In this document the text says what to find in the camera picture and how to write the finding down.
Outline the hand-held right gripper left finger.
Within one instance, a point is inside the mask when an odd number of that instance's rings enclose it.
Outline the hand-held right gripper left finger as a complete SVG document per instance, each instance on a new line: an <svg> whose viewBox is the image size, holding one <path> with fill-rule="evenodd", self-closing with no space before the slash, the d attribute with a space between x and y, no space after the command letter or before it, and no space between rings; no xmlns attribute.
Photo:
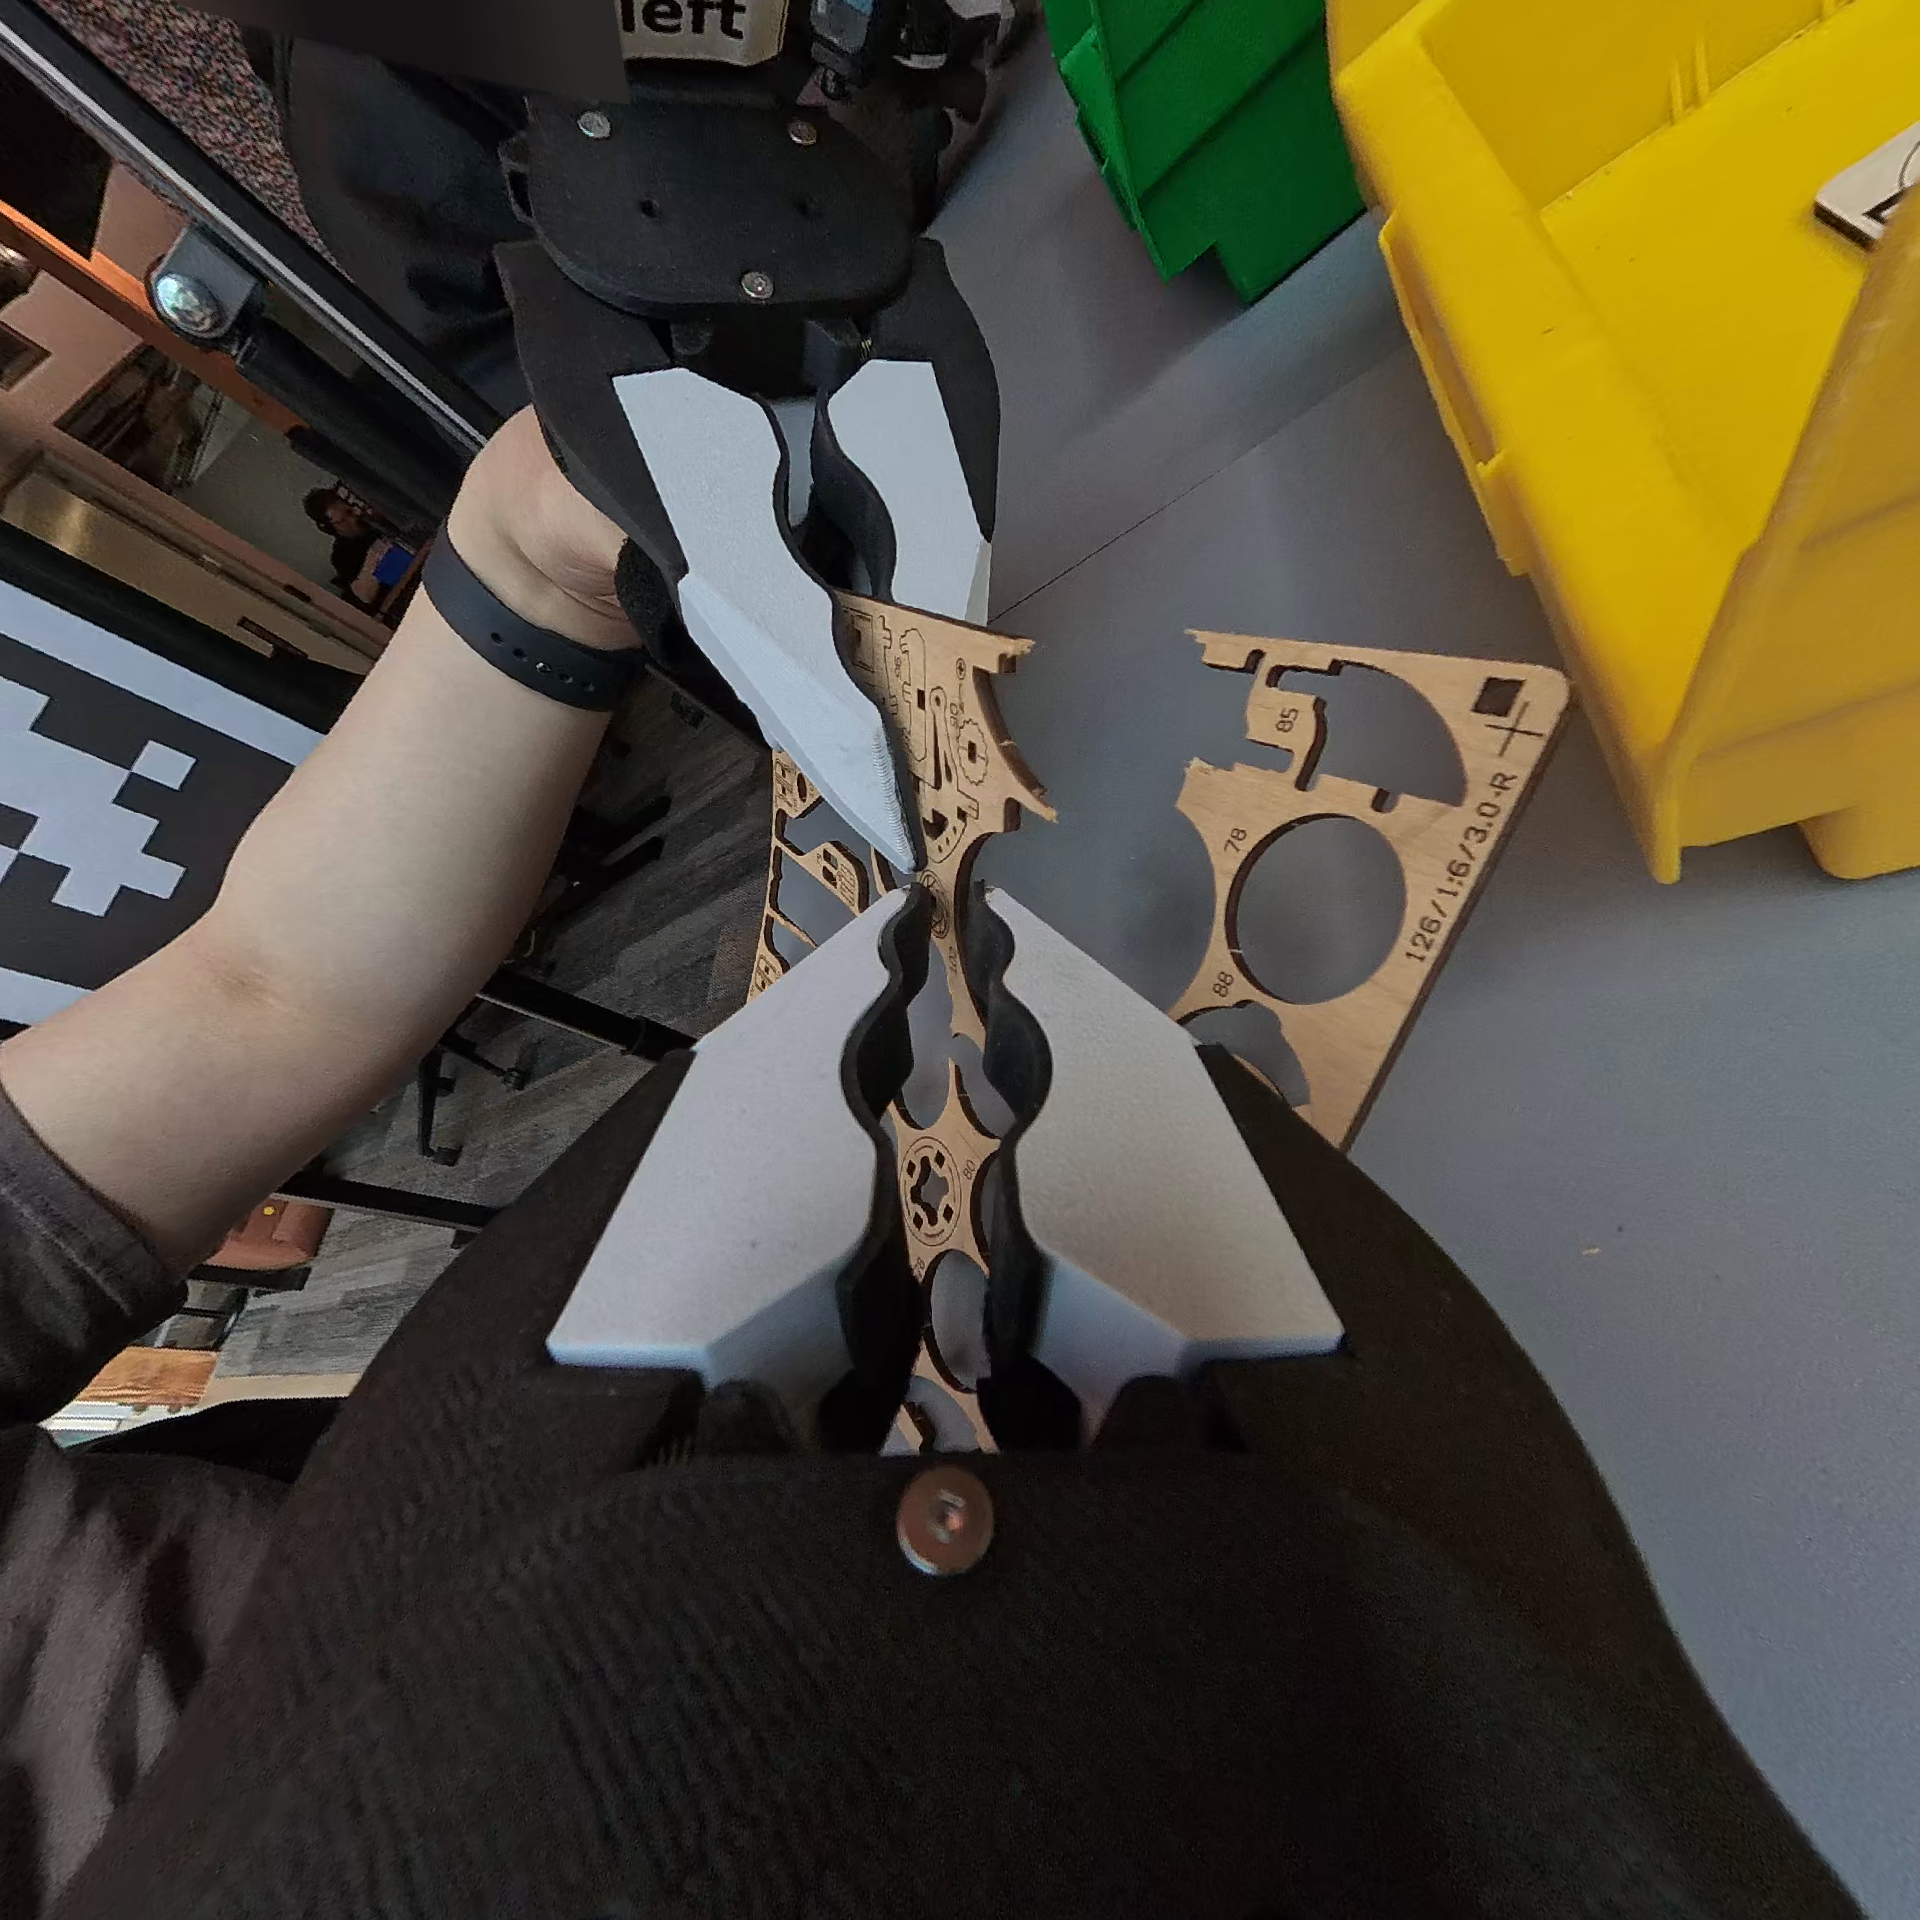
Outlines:
<svg viewBox="0 0 1920 1920"><path fill-rule="evenodd" d="M917 1357L900 1102L917 889L715 1027L549 1334L572 1369L752 1384L822 1450L881 1450Z"/></svg>

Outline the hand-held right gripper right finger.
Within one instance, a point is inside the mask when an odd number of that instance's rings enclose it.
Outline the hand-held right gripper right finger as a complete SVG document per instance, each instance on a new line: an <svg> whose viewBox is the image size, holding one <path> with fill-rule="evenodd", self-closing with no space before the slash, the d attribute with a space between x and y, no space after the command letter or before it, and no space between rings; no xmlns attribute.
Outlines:
<svg viewBox="0 0 1920 1920"><path fill-rule="evenodd" d="M1011 1112L987 1222L995 1450L1076 1450L1138 1376L1333 1357L1344 1319L1202 1047L1009 889L966 910L982 1068Z"/></svg>

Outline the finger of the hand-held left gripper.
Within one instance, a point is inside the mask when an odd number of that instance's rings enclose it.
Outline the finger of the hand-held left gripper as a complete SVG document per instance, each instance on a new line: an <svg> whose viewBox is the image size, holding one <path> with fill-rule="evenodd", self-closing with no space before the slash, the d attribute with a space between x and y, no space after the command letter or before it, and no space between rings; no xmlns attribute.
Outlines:
<svg viewBox="0 0 1920 1920"><path fill-rule="evenodd" d="M877 356L815 396L813 507L845 540L857 595L987 627L993 528L933 360Z"/></svg>
<svg viewBox="0 0 1920 1920"><path fill-rule="evenodd" d="M686 556L675 601L694 638L843 819L912 873L917 827L891 738L843 654L836 595L785 528L785 443L770 406L686 369L625 370L616 401Z"/></svg>

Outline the laser-cut wooden parts sheet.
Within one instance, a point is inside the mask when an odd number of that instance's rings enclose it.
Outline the laser-cut wooden parts sheet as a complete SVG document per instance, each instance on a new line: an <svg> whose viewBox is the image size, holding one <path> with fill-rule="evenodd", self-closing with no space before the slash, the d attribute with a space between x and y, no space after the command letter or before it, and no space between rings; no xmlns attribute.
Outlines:
<svg viewBox="0 0 1920 1920"><path fill-rule="evenodd" d="M1032 648L923 610L881 610L857 595L843 595L843 628L853 638L853 678L886 713L908 764L923 835L917 881L933 906L928 945L952 987L952 1041L940 1041L947 1106L933 1119L912 1119L908 1106L886 1112L901 1242L923 1307L923 1343L886 1450L993 1450L993 1429L974 1407L982 1365L957 1375L940 1354L933 1278L952 1258L968 1258L987 1276L982 1184L995 1164L995 1132L982 1119L966 1064L957 1058L957 1047L987 1041L987 1017L966 981L958 910L982 844L1016 830L1024 817L1053 819L1044 787L995 713L995 678L1016 671ZM813 776L774 749L774 819L749 994L770 992L826 932L901 881L881 851L861 851L853 835L793 844L793 827L822 803L826 794Z"/></svg>

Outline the broken wooden sheet piece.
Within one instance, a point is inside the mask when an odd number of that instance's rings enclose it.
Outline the broken wooden sheet piece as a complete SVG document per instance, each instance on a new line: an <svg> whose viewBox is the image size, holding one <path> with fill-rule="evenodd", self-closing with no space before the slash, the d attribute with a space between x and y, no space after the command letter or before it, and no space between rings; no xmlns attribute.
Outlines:
<svg viewBox="0 0 1920 1920"><path fill-rule="evenodd" d="M1185 1027L1207 1013L1263 1006L1304 1072L1311 1132L1347 1153L1562 732L1573 686L1561 664L1539 659L1359 652L1227 628L1192 628L1192 638L1202 664L1245 678L1245 738L1292 752L1292 764L1192 761L1181 776L1179 812L1211 868L1211 926L1200 974L1171 1002L1171 1020ZM1286 686L1292 671L1323 682L1379 671L1421 694L1462 761L1462 802L1327 776L1327 696L1314 686ZM1383 835L1406 877L1406 914L1371 974L1333 1002L1292 1002L1251 964L1238 906L1253 862L1286 830L1314 819L1354 819Z"/></svg>

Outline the person's left forearm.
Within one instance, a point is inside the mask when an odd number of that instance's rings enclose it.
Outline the person's left forearm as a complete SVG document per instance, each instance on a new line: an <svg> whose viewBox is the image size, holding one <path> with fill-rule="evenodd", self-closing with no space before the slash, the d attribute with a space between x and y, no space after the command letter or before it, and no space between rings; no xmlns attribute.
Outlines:
<svg viewBox="0 0 1920 1920"><path fill-rule="evenodd" d="M5 1041L15 1113L185 1276L500 969L606 732L411 604L212 910Z"/></svg>

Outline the person's left hand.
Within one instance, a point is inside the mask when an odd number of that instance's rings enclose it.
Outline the person's left hand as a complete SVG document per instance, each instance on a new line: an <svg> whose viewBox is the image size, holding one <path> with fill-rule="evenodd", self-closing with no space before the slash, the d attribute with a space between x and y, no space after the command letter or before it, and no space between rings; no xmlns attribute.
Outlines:
<svg viewBox="0 0 1920 1920"><path fill-rule="evenodd" d="M606 654L641 652L616 595L625 531L572 490L539 406L512 412L476 452L448 546L526 627Z"/></svg>

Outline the black chair base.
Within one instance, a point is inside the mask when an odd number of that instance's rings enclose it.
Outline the black chair base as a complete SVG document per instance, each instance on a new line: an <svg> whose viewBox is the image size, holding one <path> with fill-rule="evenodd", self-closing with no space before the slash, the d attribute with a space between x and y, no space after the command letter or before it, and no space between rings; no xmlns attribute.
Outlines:
<svg viewBox="0 0 1920 1920"><path fill-rule="evenodd" d="M423 1164L453 1165L467 1156L459 1147L440 1147L440 1134L433 1134L440 1102L453 1088L448 1064L470 1064L506 1088L534 1086L526 1068L500 1068L467 1036L470 1013L497 1006L497 1013L512 1013L524 1020L540 1020L540 1027L557 1027L557 1032L584 1036L584 1041L606 1041L606 1047L647 1058L647 1064L666 1058L672 1047L686 1047L686 1032L675 1032L666 1020L622 1017L622 1013L608 1013L599 1002L584 1002L572 992L557 992L550 981L526 969L540 932L565 930L567 919L579 919L590 906L599 906L606 895L616 895L625 877L633 877L641 868L648 868L666 851L666 844L657 835L657 827L666 817L672 817L672 794L657 794L657 802L647 802L625 817L599 817L590 803L579 803L567 817L549 895L540 895L534 926L524 930L524 942L512 949L512 964L500 964L491 974L491 987L453 1017L453 1027L440 1032L440 1041L418 1064L418 1156Z"/></svg>

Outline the dark wristband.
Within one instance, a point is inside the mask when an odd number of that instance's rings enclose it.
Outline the dark wristband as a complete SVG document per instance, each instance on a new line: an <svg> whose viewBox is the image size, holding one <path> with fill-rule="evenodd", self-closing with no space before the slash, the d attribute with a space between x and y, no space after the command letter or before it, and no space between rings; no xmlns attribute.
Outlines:
<svg viewBox="0 0 1920 1920"><path fill-rule="evenodd" d="M459 556L448 528L440 528L423 554L418 595L453 628L467 652L476 652L491 671L500 671L524 694L539 694L540 701L557 701L572 713L616 713L647 671L647 654L633 652L599 652L599 648L584 648L572 634L540 628L526 616L516 616Z"/></svg>

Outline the green plastic bin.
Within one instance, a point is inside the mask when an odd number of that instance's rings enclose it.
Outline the green plastic bin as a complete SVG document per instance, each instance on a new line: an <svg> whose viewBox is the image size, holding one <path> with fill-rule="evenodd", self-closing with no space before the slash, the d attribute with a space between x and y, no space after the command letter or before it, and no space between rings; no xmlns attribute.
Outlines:
<svg viewBox="0 0 1920 1920"><path fill-rule="evenodd" d="M1049 0L1049 52L1160 281L1253 307L1364 216L1323 0Z"/></svg>

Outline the person's grey shirt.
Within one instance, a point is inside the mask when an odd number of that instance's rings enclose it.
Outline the person's grey shirt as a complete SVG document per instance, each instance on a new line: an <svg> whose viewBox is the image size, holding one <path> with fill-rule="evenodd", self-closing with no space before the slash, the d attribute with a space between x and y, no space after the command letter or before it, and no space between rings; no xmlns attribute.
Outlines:
<svg viewBox="0 0 1920 1920"><path fill-rule="evenodd" d="M208 1678L312 1634L289 1580L302 1487L258 1464L327 1450L340 1397L212 1412L212 1450L63 1450L56 1412L153 1334L180 1276L236 1220L180 1229L133 1196L133 1153L96 1177L5 1095L5 1915L45 1915L140 1791Z"/></svg>

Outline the black white marker board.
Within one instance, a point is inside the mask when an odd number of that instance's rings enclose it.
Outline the black white marker board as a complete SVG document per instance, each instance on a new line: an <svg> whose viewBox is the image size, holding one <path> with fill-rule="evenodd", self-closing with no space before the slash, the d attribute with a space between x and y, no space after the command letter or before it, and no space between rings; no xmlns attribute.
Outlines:
<svg viewBox="0 0 1920 1920"><path fill-rule="evenodd" d="M0 589L0 1017L45 1020L195 926L327 738L185 659Z"/></svg>

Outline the yellow plastic bin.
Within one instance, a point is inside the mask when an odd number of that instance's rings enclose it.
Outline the yellow plastic bin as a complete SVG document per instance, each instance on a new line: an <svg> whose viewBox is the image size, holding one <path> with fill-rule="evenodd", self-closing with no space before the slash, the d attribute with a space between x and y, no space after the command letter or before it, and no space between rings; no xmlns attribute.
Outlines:
<svg viewBox="0 0 1920 1920"><path fill-rule="evenodd" d="M1915 152L1902 0L1327 8L1429 396L1531 579L1652 877L1798 827L1920 858Z"/></svg>

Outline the wooden sheet with slots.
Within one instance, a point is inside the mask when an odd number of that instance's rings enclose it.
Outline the wooden sheet with slots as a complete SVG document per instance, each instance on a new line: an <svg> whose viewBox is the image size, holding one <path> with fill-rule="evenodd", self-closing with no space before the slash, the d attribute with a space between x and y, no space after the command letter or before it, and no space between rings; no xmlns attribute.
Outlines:
<svg viewBox="0 0 1920 1920"><path fill-rule="evenodd" d="M1824 230L1845 234L1856 246L1880 246L1891 216L1903 207L1903 195L1920 180L1920 130L1902 130L1864 161L1855 161L1845 176L1834 176L1814 211Z"/></svg>

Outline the metal frame rail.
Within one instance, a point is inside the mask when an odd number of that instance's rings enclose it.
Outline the metal frame rail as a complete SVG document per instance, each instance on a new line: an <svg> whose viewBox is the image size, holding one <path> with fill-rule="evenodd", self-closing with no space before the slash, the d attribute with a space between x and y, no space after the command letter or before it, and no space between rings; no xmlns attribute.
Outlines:
<svg viewBox="0 0 1920 1920"><path fill-rule="evenodd" d="M219 234L232 258L283 287L312 322L348 341L409 396L446 443L476 452L500 412L440 370L319 246L283 230L254 190L212 168L165 114L126 89L88 48L26 0L0 8L5 64L71 124L110 143L143 186Z"/></svg>

